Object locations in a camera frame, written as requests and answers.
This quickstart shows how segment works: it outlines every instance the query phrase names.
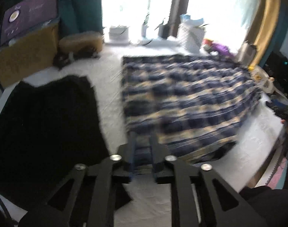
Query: teal curtain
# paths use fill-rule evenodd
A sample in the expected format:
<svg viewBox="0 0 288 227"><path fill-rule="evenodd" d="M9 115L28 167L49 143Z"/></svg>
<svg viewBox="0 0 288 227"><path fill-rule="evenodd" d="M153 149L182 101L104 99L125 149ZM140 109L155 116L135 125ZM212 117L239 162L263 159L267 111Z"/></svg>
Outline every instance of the teal curtain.
<svg viewBox="0 0 288 227"><path fill-rule="evenodd" d="M288 7L281 2L279 9L279 17L272 39L270 40L269 46L259 62L259 66L263 67L272 51L280 54L279 49L281 48L288 30Z"/></svg>
<svg viewBox="0 0 288 227"><path fill-rule="evenodd" d="M58 0L58 12L60 17L60 38L79 33L72 0Z"/></svg>
<svg viewBox="0 0 288 227"><path fill-rule="evenodd" d="M80 32L102 32L102 0L72 0Z"/></svg>

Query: metal screw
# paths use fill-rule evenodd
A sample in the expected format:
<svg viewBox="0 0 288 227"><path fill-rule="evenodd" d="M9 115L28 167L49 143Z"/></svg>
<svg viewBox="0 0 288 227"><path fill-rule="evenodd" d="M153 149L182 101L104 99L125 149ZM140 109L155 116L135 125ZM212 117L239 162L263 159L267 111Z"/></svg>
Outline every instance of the metal screw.
<svg viewBox="0 0 288 227"><path fill-rule="evenodd" d="M167 155L165 157L165 160L167 160L167 161L175 161L175 160L177 160L177 158L174 155Z"/></svg>
<svg viewBox="0 0 288 227"><path fill-rule="evenodd" d="M75 168L78 170L78 171L82 171L86 168L86 165L84 164L76 164L75 165Z"/></svg>
<svg viewBox="0 0 288 227"><path fill-rule="evenodd" d="M203 171L210 171L212 169L212 165L210 165L210 164L202 164L201 165L201 169Z"/></svg>
<svg viewBox="0 0 288 227"><path fill-rule="evenodd" d="M110 156L110 159L113 160L113 161L119 161L122 159L122 156L119 155L119 154L113 154Z"/></svg>

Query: window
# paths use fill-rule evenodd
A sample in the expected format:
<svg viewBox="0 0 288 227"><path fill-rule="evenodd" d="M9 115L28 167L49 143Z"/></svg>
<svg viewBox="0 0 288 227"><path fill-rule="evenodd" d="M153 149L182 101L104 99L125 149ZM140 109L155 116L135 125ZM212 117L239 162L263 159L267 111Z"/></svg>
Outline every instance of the window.
<svg viewBox="0 0 288 227"><path fill-rule="evenodd" d="M149 13L147 37L156 38L155 28L168 21L172 0L102 0L103 26L129 26L131 40L139 39L141 26Z"/></svg>
<svg viewBox="0 0 288 227"><path fill-rule="evenodd" d="M204 18L205 38L227 45L236 53L245 39L259 0L189 0L192 19Z"/></svg>

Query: blue plaid blanket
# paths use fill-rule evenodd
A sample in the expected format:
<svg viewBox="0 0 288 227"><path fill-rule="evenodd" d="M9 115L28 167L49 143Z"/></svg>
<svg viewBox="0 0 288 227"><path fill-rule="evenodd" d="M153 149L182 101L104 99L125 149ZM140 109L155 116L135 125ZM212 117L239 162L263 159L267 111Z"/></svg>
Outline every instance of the blue plaid blanket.
<svg viewBox="0 0 288 227"><path fill-rule="evenodd" d="M138 164L150 162L152 131L190 163L218 159L261 97L247 69L213 56L124 57L122 74L126 128L138 134Z"/></svg>

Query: black bracket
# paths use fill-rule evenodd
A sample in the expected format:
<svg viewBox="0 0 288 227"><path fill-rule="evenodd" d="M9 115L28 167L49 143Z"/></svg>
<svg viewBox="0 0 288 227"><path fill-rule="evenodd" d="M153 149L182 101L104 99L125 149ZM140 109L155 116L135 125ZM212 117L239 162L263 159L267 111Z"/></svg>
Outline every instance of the black bracket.
<svg viewBox="0 0 288 227"><path fill-rule="evenodd" d="M129 183L134 175L135 133L116 155L87 167L77 164L37 208L28 212L19 227L70 227L71 216L82 183L95 181L86 227L113 226L115 193L119 183ZM171 155L169 149L150 137L153 175L158 184L171 184L172 227L266 227L265 220L225 182L209 164L195 167ZM53 197L68 182L71 189L62 209L50 206ZM195 187L197 198L193 196Z"/></svg>

